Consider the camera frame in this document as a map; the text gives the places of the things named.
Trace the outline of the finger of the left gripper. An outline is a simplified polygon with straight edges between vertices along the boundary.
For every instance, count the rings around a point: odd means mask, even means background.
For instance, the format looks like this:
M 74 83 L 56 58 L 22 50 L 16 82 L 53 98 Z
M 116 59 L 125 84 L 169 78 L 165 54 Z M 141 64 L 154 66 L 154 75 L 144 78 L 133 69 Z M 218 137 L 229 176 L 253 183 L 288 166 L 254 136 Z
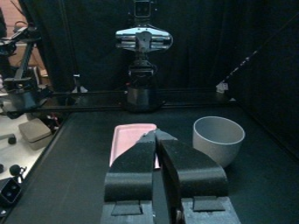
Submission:
M 134 49 L 137 52 L 142 53 L 144 52 L 144 33 L 138 32 L 134 35 Z
M 152 40 L 152 33 L 145 31 L 144 32 L 144 52 L 148 53 L 150 50 L 150 40 Z

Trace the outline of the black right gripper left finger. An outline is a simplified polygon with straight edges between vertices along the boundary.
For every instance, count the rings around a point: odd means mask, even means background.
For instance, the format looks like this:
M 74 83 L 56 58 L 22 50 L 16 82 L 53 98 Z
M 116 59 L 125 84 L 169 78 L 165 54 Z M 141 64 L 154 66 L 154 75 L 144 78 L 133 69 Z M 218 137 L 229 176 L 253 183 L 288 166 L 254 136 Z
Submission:
M 104 182 L 104 206 L 110 216 L 142 215 L 153 195 L 154 132 L 140 137 L 109 166 Z

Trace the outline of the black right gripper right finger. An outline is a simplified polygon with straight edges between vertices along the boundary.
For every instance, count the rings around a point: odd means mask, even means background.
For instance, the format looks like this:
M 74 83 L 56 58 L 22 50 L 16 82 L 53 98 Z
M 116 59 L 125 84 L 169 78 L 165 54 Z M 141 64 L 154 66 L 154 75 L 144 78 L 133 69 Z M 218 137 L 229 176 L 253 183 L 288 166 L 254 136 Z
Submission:
M 221 166 L 198 150 L 161 130 L 154 131 L 156 152 L 170 224 L 201 220 L 200 213 L 224 212 L 220 198 L 228 195 Z

